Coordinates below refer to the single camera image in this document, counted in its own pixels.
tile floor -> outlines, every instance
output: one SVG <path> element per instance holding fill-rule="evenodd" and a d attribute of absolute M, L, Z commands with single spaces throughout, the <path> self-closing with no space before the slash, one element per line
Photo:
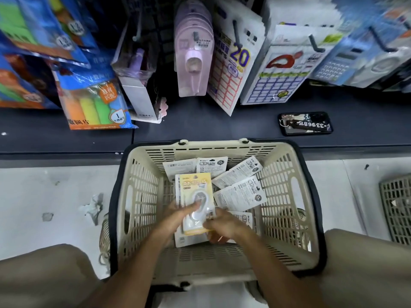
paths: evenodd
<path fill-rule="evenodd" d="M 390 239 L 378 182 L 410 173 L 411 158 L 307 161 L 307 165 L 320 196 L 324 231 L 340 228 Z M 0 259 L 69 243 L 83 250 L 97 276 L 105 278 L 106 268 L 98 263 L 100 228 L 117 171 L 117 165 L 0 169 Z M 79 206 L 101 192 L 103 211 L 99 226 L 94 226 Z M 53 213 L 53 219 L 43 222 L 44 212 Z M 245 296 L 245 289 L 236 284 L 227 286 L 227 292 Z M 175 300 L 193 294 L 170 295 L 162 305 L 175 306 Z"/>

beige plastic basket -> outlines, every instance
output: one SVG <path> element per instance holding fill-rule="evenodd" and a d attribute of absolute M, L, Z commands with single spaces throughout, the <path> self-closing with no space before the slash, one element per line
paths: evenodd
<path fill-rule="evenodd" d="M 380 182 L 380 192 L 393 242 L 411 245 L 411 175 Z"/>
<path fill-rule="evenodd" d="M 164 161 L 228 156 L 229 169 L 252 155 L 263 165 L 257 177 L 268 199 L 250 210 L 255 231 L 297 275 L 321 271 L 326 262 L 321 207 L 298 146 L 286 140 L 240 139 L 134 144 L 126 149 L 110 201 L 111 274 L 137 250 L 161 216 L 163 206 L 174 198 L 174 183 L 167 180 Z M 203 285 L 255 279 L 240 246 L 203 243 L 166 248 L 152 284 Z"/>

orange label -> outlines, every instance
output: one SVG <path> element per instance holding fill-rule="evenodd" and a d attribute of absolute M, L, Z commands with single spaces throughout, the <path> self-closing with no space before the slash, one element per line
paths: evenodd
<path fill-rule="evenodd" d="M 113 83 L 107 83 L 100 87 L 100 97 L 104 103 L 108 104 L 117 98 L 117 91 Z"/>

forearm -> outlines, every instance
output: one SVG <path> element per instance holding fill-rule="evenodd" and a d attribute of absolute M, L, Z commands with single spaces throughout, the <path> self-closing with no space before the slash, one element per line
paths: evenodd
<path fill-rule="evenodd" d="M 244 231 L 235 241 L 243 247 L 270 307 L 325 307 L 320 293 L 296 278 L 254 232 Z"/>
<path fill-rule="evenodd" d="M 150 233 L 137 253 L 82 308 L 143 308 L 164 238 Z"/>

person's right hand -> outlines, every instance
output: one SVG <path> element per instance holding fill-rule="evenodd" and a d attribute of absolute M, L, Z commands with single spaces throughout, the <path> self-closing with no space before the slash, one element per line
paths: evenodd
<path fill-rule="evenodd" d="M 204 228 L 217 232 L 217 235 L 213 232 L 209 233 L 208 239 L 211 243 L 225 243 L 228 239 L 236 240 L 244 233 L 252 231 L 237 217 L 222 208 L 216 207 L 215 215 L 215 218 L 206 220 L 203 224 Z"/>

